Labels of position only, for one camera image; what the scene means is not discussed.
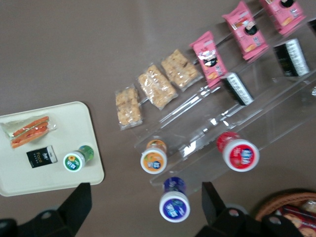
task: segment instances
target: blue label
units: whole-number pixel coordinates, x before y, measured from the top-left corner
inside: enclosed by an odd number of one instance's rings
[[[161,164],[159,161],[154,161],[154,162],[148,162],[147,166],[148,166],[148,168],[160,169]]]
[[[177,220],[187,212],[186,204],[179,199],[170,199],[163,205],[163,213],[169,219]]]
[[[186,185],[184,181],[178,177],[171,177],[167,179],[164,184],[164,192],[177,191],[185,194]]]

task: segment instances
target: white lid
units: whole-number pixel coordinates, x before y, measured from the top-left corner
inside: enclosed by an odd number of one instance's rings
[[[236,146],[240,146],[240,145],[245,145],[253,151],[254,160],[246,168],[236,168],[235,166],[233,166],[233,164],[230,161],[230,154],[231,154],[232,150]],[[226,145],[226,147],[223,150],[223,158],[224,158],[225,163],[228,165],[228,167],[230,169],[232,169],[234,171],[238,171],[238,172],[246,172],[246,171],[253,169],[258,164],[260,154],[259,154],[258,148],[255,145],[253,145],[252,143],[250,143],[249,141],[244,140],[244,139],[236,139],[236,140],[229,142]]]
[[[71,169],[69,169],[69,167],[67,167],[65,161],[66,161],[66,159],[67,159],[69,156],[74,156],[75,158],[78,159],[78,161],[79,161],[79,168],[78,168],[78,169],[76,169],[76,170],[71,170]],[[70,171],[70,172],[78,172],[79,170],[81,170],[81,169],[84,167],[84,165],[85,165],[85,159],[84,159],[83,154],[81,154],[80,152],[74,151],[74,152],[70,152],[70,153],[68,153],[68,154],[65,155],[64,160],[63,160],[63,164],[64,164],[64,167],[65,167],[66,170],[68,170],[68,171]]]
[[[145,157],[150,154],[150,153],[157,153],[158,155],[161,156],[162,158],[162,164],[160,162],[160,167],[157,169],[157,170],[153,170],[153,169],[149,169],[148,168],[148,165],[145,166],[144,164],[144,159]],[[150,174],[159,174],[161,172],[164,171],[164,169],[166,168],[167,166],[167,155],[163,152],[162,149],[159,149],[157,147],[152,147],[152,148],[148,148],[146,149],[143,153],[142,153],[142,157],[140,158],[140,165],[142,166],[143,170],[146,171],[147,173],[150,173]]]
[[[171,201],[172,199],[177,199],[177,200],[181,201],[183,203],[183,205],[185,205],[186,211],[185,211],[183,216],[181,216],[181,217],[175,216],[175,218],[172,218],[172,217],[165,214],[164,207],[165,207],[166,203],[168,201]],[[162,197],[160,199],[159,211],[160,211],[160,214],[162,215],[162,217],[167,221],[170,221],[173,223],[182,222],[185,219],[187,219],[187,217],[190,214],[190,203],[189,203],[188,198],[181,192],[177,192],[177,191],[167,192],[164,195],[162,195]]]

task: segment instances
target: black snack package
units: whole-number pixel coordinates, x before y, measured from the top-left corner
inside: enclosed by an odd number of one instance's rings
[[[311,27],[311,29],[314,31],[314,33],[316,34],[316,18],[310,20],[308,24]]]
[[[52,146],[26,152],[32,168],[40,167],[57,162]]]
[[[236,73],[226,73],[221,80],[233,98],[241,105],[246,106],[253,102],[252,95]]]
[[[297,39],[291,39],[274,47],[284,75],[300,77],[310,72]]]

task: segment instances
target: white tray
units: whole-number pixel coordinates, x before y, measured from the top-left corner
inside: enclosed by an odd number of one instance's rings
[[[58,128],[47,135],[12,149],[0,129],[0,194],[15,196],[50,190],[74,188],[82,182],[92,185],[104,179],[104,171],[95,139],[88,107],[82,102],[71,102],[21,113],[0,116],[0,122],[26,119],[49,113]],[[32,168],[26,152],[53,146],[57,162]],[[89,145],[94,158],[79,172],[69,172],[63,166],[66,153]]]

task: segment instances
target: blue-lidded cup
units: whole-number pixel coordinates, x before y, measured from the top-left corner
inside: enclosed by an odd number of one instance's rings
[[[162,217],[173,223],[187,219],[190,214],[190,204],[185,195],[184,181],[178,177],[171,177],[164,182],[163,188],[164,194],[159,204]]]

